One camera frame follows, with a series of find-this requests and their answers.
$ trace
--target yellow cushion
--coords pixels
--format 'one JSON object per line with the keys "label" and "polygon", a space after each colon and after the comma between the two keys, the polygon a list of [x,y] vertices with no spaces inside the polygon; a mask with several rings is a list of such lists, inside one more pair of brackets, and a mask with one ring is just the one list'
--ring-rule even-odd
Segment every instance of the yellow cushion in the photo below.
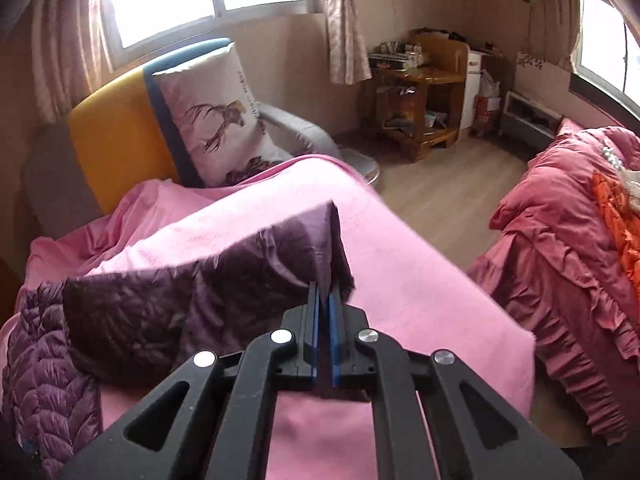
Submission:
{"label": "yellow cushion", "polygon": [[178,180],[146,92],[142,68],[110,82],[68,115],[78,163],[104,214],[136,184]]}

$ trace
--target white window frame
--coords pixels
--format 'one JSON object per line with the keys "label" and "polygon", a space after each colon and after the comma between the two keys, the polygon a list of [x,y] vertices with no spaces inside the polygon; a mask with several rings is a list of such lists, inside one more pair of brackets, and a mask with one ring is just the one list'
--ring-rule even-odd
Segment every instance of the white window frame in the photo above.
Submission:
{"label": "white window frame", "polygon": [[213,0],[215,16],[206,16],[192,22],[183,23],[123,48],[112,1],[101,0],[101,5],[104,35],[114,68],[122,67],[171,44],[183,41],[189,42],[191,38],[207,32],[213,32],[231,23],[260,20],[286,14],[308,14],[313,12],[313,0],[276,2],[233,10],[226,10],[224,0]]}
{"label": "white window frame", "polygon": [[[609,0],[600,0],[600,1],[607,4],[608,6],[613,7],[613,4]],[[582,6],[580,22],[582,22],[583,18],[584,18],[584,5]],[[627,35],[628,35],[628,31],[625,23],[625,51],[626,51],[625,52],[625,85],[626,85],[626,76],[628,73],[628,37]],[[640,104],[636,103],[635,101],[633,101],[633,99],[628,97],[624,93],[624,91],[619,90],[618,88],[613,86],[609,81],[607,81],[603,77],[599,76],[595,72],[592,72],[587,67],[582,65],[582,41],[583,41],[583,36],[580,35],[580,41],[578,42],[578,49],[576,51],[576,56],[575,56],[575,71],[580,76],[582,76],[583,78],[587,79],[589,82],[597,86],[604,93],[608,94],[611,98],[618,101],[620,104],[626,107],[631,113],[633,113],[634,115],[640,118]]]}

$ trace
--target metal rivet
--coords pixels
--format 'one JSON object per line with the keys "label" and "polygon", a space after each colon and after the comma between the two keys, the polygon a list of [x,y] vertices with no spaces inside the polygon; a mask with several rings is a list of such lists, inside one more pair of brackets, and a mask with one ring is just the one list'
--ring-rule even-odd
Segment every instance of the metal rivet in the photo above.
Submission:
{"label": "metal rivet", "polygon": [[439,365],[452,365],[456,360],[456,356],[453,355],[453,352],[450,352],[449,350],[438,350],[433,355],[433,359]]}
{"label": "metal rivet", "polygon": [[274,343],[278,343],[279,345],[288,343],[291,341],[293,334],[289,332],[289,330],[285,330],[284,328],[279,328],[271,332],[271,340]]}
{"label": "metal rivet", "polygon": [[358,339],[360,339],[360,341],[364,341],[365,343],[374,343],[378,340],[378,332],[376,332],[372,328],[365,328],[364,330],[360,330],[358,332]]}
{"label": "metal rivet", "polygon": [[193,364],[199,366],[200,368],[206,368],[207,366],[211,366],[215,362],[216,355],[213,352],[209,352],[208,350],[198,352],[193,356]]}

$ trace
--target white cabinet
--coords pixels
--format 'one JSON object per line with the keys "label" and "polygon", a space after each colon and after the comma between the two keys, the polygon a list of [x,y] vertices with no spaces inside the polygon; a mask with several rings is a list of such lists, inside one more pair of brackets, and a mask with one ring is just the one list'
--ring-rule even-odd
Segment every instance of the white cabinet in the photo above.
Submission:
{"label": "white cabinet", "polygon": [[482,53],[472,50],[466,62],[465,99],[462,105],[460,130],[471,128],[476,117],[476,96],[480,92],[480,72],[482,70]]}

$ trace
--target deer illustration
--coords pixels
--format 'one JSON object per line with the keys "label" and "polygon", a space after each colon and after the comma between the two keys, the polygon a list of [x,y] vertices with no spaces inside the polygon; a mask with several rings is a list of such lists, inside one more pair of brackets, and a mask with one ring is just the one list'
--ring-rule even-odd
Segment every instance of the deer illustration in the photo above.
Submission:
{"label": "deer illustration", "polygon": [[245,112],[246,110],[244,105],[240,101],[233,101],[227,106],[211,104],[195,105],[189,108],[184,113],[184,116],[187,117],[188,115],[191,115],[191,124],[195,123],[198,117],[202,114],[204,114],[202,117],[203,119],[209,114],[219,114],[222,116],[222,124],[220,124],[220,127],[213,137],[207,139],[202,146],[203,150],[208,153],[215,152],[220,147],[229,126],[232,124],[237,124],[240,127],[244,126],[242,114]]}

